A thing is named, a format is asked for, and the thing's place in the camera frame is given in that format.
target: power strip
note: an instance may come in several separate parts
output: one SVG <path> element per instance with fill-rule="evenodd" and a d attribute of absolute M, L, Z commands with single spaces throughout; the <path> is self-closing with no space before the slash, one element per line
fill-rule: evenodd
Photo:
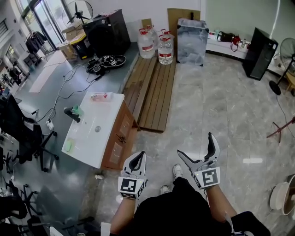
<path fill-rule="evenodd" d="M 54 128 L 54 125 L 52 123 L 52 121 L 46 121 L 46 125 L 48 126 L 48 128 L 52 131 Z"/>

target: wooden cabinet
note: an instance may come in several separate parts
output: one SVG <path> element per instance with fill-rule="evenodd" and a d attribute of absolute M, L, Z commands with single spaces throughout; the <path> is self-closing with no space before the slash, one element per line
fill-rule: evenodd
<path fill-rule="evenodd" d="M 123 101 L 106 145 L 102 168 L 122 170 L 125 160 L 131 154 L 138 129 L 136 121 Z"/>

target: white sneaker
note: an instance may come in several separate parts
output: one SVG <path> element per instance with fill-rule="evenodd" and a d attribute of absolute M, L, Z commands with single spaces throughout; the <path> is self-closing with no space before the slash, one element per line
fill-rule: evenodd
<path fill-rule="evenodd" d="M 174 175 L 174 180 L 176 180 L 178 177 L 183 176 L 183 170 L 180 164 L 176 164 L 175 166 L 173 166 L 173 175 Z"/>
<path fill-rule="evenodd" d="M 167 185 L 164 185 L 162 188 L 161 188 L 161 195 L 162 194 L 166 194 L 166 193 L 169 193 L 170 192 L 170 189 Z"/>

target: black bag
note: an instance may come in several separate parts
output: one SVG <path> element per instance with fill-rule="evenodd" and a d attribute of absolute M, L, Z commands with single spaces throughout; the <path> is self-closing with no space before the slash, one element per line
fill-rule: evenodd
<path fill-rule="evenodd" d="M 217 35 L 217 41 L 219 42 L 231 42 L 232 38 L 235 37 L 234 34 L 232 33 L 224 33 L 222 31 L 220 31 Z"/>

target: black shorts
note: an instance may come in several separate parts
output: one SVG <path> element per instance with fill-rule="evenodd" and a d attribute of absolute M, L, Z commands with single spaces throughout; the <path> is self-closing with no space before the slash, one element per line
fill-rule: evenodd
<path fill-rule="evenodd" d="M 173 184 L 172 192 L 142 202 L 122 235 L 231 235 L 230 224 L 212 218 L 208 203 L 186 179 L 178 177 Z M 231 220 L 235 232 L 271 235 L 251 212 L 243 212 Z"/>

